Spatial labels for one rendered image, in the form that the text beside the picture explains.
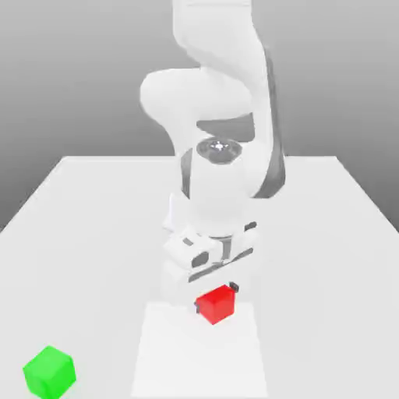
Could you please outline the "small green cube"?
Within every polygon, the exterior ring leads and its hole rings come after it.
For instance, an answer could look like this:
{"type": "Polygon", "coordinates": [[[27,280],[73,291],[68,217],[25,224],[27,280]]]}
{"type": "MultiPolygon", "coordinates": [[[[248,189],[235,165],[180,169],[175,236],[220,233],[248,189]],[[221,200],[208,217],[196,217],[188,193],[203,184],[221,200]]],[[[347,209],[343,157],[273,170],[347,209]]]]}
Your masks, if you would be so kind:
{"type": "Polygon", "coordinates": [[[23,367],[28,390],[40,399],[60,399],[76,382],[70,355],[48,345],[23,367]]]}

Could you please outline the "small red cube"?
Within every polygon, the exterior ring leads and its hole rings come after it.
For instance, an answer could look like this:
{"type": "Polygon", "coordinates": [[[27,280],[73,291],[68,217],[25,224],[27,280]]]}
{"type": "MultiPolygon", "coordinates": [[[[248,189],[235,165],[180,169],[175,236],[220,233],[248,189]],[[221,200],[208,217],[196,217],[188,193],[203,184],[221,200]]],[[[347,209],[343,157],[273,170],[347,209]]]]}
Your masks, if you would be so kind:
{"type": "Polygon", "coordinates": [[[235,311],[235,293],[222,285],[196,299],[199,314],[214,325],[231,316],[235,311]]]}

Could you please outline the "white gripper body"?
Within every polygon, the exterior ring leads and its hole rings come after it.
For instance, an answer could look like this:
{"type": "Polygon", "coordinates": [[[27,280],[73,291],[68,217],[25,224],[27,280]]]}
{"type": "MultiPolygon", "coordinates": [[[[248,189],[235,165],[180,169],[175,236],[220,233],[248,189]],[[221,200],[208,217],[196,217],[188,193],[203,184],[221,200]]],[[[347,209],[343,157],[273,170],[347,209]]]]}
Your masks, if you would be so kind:
{"type": "Polygon", "coordinates": [[[222,284],[248,283],[259,258],[258,228],[243,228],[233,235],[194,235],[187,239],[187,297],[194,299],[222,284]]]}

